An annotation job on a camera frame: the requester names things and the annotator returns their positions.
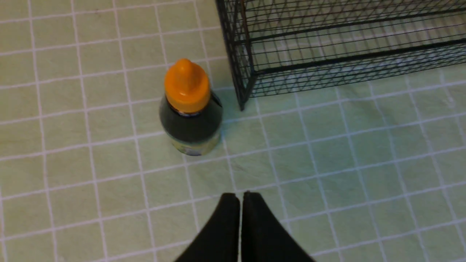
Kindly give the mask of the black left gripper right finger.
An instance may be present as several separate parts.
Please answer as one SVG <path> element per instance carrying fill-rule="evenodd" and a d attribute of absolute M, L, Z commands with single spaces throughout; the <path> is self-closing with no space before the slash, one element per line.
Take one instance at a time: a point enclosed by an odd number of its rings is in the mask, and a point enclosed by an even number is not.
<path fill-rule="evenodd" d="M 313 262 L 273 215 L 262 195 L 245 192 L 241 226 L 243 262 Z"/>

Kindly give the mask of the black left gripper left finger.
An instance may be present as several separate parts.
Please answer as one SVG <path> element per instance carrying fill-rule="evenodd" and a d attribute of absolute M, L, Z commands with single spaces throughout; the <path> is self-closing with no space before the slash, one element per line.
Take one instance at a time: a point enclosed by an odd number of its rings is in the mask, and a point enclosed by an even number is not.
<path fill-rule="evenodd" d="M 240 201 L 233 193 L 224 193 L 192 243 L 177 262 L 236 262 L 240 226 Z"/>

